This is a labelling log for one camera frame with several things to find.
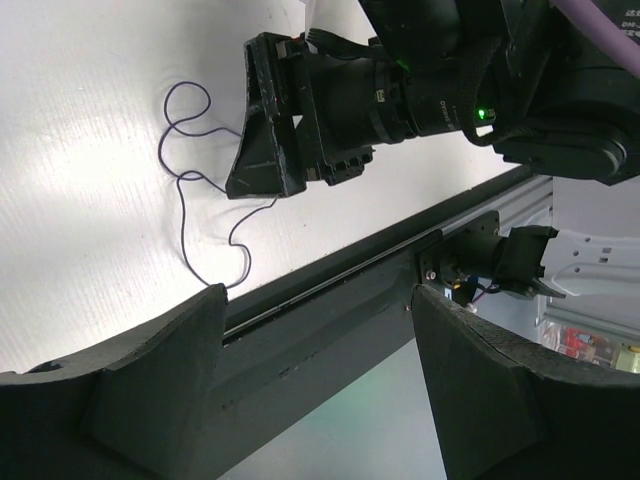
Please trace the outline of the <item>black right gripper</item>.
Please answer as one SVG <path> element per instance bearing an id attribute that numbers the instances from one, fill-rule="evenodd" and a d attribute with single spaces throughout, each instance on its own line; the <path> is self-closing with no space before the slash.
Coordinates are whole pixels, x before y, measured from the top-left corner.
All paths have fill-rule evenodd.
<path id="1" fill-rule="evenodd" d="M 287 198 L 351 180 L 373 148 L 415 136 L 411 77 L 378 38 L 261 33 L 244 46 L 246 109 L 227 197 Z"/>

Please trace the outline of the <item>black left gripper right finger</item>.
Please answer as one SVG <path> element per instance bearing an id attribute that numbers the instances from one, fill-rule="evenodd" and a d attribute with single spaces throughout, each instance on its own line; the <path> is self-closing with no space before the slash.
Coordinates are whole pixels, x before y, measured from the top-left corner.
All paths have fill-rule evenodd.
<path id="1" fill-rule="evenodd" d="M 427 285 L 411 311 L 447 478 L 638 478 L 638 375 L 547 349 Z"/>

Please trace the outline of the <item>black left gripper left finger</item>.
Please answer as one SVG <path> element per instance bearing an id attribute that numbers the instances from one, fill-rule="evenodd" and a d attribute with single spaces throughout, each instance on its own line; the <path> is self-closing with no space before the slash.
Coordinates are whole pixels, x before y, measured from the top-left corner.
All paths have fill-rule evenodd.
<path id="1" fill-rule="evenodd" d="M 72 355 L 1 375 L 4 479 L 206 479 L 221 285 Z"/>

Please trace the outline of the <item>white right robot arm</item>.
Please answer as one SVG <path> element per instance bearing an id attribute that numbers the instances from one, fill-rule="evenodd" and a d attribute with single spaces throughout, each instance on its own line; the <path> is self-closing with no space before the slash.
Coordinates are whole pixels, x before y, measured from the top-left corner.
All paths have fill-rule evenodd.
<path id="1" fill-rule="evenodd" d="M 360 176 L 373 149 L 462 133 L 534 173 L 639 174 L 635 1 L 364 1 L 365 44 L 310 28 L 245 46 L 231 199 Z"/>

